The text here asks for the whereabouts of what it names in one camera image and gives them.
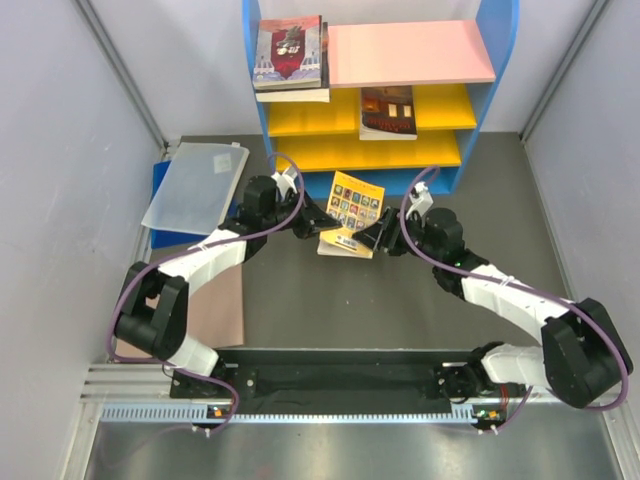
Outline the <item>purple red illustrated book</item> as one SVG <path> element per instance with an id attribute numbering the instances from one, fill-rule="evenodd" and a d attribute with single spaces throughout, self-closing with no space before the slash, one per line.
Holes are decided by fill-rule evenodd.
<path id="1" fill-rule="evenodd" d="M 322 79 L 322 16 L 259 22 L 252 82 L 263 75 Z"/>

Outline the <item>dark Tale of Two Cities book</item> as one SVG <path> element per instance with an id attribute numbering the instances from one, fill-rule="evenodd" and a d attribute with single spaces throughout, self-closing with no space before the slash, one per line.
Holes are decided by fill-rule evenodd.
<path id="1" fill-rule="evenodd" d="M 330 100 L 329 87 L 329 59 L 328 59 L 328 23 L 322 18 L 322 85 L 318 88 L 296 90 L 256 91 L 256 100 L 262 103 L 282 102 L 328 102 Z"/>

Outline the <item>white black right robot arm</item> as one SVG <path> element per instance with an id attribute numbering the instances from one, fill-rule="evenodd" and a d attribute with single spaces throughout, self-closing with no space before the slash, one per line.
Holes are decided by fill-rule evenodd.
<path id="1" fill-rule="evenodd" d="M 536 341 L 534 347 L 495 341 L 473 350 L 461 369 L 467 380 L 464 394 L 487 396 L 513 383 L 546 388 L 582 409 L 627 380 L 633 363 L 600 302 L 546 298 L 475 254 L 463 234 L 449 209 L 412 213 L 403 220 L 398 209 L 388 208 L 353 238 L 390 256 L 429 257 L 441 289 L 492 311 Z"/>

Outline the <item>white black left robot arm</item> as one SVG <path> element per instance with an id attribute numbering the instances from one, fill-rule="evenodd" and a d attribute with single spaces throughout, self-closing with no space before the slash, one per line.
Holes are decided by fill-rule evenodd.
<path id="1" fill-rule="evenodd" d="M 187 333 L 189 299 L 219 274 L 251 259 L 275 232 L 299 239 L 341 227 L 296 184 L 297 174 L 252 177 L 235 214 L 204 241 L 159 264 L 137 262 L 127 272 L 114 309 L 112 335 L 192 377 L 205 396 L 226 387 L 224 362 Z"/>

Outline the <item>black red-lettered glossy book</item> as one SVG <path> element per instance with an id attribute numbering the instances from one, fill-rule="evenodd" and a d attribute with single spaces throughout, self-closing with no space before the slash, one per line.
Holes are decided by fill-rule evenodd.
<path id="1" fill-rule="evenodd" d="M 363 87 L 360 90 L 359 139 L 416 140 L 416 111 L 412 87 Z"/>

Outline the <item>yellow Shakespeare paperback book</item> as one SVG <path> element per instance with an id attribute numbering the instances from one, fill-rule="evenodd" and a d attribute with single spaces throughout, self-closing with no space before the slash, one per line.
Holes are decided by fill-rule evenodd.
<path id="1" fill-rule="evenodd" d="M 372 248 L 357 241 L 354 235 L 379 219 L 384 195 L 383 187 L 336 171 L 326 212 L 340 227 L 320 234 L 317 254 L 371 259 Z"/>

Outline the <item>black Storey Treehouse book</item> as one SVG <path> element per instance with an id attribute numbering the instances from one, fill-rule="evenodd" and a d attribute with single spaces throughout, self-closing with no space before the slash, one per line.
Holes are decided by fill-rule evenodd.
<path id="1" fill-rule="evenodd" d="M 254 89 L 257 91 L 272 90 L 296 90 L 306 88 L 318 88 L 322 85 L 320 77 L 296 77 L 283 78 L 273 75 L 263 75 L 253 81 Z"/>

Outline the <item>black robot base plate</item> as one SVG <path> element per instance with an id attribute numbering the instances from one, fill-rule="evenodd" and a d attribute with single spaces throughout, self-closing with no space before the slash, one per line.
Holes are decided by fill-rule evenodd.
<path id="1" fill-rule="evenodd" d="M 214 376 L 240 397 L 239 413 L 442 413 L 454 401 L 497 406 L 523 386 L 482 378 L 467 350 L 264 349 L 220 352 Z"/>

